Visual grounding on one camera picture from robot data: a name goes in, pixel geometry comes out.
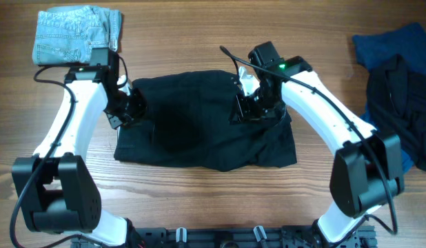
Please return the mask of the black shorts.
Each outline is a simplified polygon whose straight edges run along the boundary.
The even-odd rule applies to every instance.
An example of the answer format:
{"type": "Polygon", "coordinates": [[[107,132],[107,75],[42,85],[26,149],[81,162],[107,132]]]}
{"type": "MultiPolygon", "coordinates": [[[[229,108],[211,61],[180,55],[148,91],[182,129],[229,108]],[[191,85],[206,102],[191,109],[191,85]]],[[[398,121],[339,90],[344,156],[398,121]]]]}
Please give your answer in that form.
{"type": "Polygon", "coordinates": [[[162,167],[221,172],[246,165],[286,167],[297,162],[286,116],[279,124],[228,119],[239,88],[222,70],[184,72],[133,81],[146,98],[146,117],[119,129],[114,159],[162,167]]]}

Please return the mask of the light blue jeans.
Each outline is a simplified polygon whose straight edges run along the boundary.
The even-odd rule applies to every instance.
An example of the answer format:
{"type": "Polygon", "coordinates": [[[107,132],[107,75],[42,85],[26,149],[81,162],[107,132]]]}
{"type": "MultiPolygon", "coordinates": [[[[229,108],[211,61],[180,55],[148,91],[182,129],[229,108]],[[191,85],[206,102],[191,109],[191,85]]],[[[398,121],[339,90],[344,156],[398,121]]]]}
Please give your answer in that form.
{"type": "Polygon", "coordinates": [[[84,5],[40,11],[32,61],[35,65],[88,63],[94,48],[118,50],[121,28],[120,10],[84,5]]]}

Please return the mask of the black garment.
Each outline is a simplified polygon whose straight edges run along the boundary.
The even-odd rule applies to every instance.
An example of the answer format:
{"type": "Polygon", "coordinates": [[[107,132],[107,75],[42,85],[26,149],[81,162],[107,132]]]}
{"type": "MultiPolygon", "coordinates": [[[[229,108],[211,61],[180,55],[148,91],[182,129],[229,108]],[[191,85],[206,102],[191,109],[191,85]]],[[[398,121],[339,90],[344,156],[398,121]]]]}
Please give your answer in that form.
{"type": "Polygon", "coordinates": [[[412,163],[426,171],[426,76],[393,56],[370,71],[367,107],[378,129],[396,132],[412,163]]]}

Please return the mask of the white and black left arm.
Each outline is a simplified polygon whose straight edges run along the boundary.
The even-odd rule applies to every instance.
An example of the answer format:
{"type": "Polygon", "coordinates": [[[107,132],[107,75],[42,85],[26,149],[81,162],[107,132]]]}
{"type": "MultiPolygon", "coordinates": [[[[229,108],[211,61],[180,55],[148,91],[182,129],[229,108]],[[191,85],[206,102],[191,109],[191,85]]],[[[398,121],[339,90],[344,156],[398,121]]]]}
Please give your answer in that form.
{"type": "Polygon", "coordinates": [[[101,114],[112,129],[136,125],[147,111],[145,97],[119,76],[124,60],[109,48],[94,48],[89,63],[69,63],[58,85],[64,89],[57,115],[30,157],[17,158],[12,179],[18,199],[10,217],[14,247],[22,214],[33,232],[61,234],[53,247],[74,238],[96,247],[145,247],[127,218],[103,210],[101,195],[85,159],[101,114]]]}

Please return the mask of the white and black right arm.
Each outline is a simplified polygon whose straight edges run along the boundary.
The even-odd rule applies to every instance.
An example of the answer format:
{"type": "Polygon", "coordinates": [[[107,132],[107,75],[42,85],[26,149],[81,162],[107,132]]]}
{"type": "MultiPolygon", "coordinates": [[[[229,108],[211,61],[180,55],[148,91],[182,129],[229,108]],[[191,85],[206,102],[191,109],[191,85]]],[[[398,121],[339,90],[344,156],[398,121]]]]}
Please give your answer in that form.
{"type": "Polygon", "coordinates": [[[257,45],[247,59],[232,57],[236,95],[230,123],[279,124],[287,108],[298,112],[334,157],[332,203],[310,226],[284,226],[286,247],[373,247],[375,211],[389,207],[389,234],[397,234],[394,197],[404,190],[400,139],[377,130],[345,107],[302,57],[281,57],[273,43],[257,45]]]}

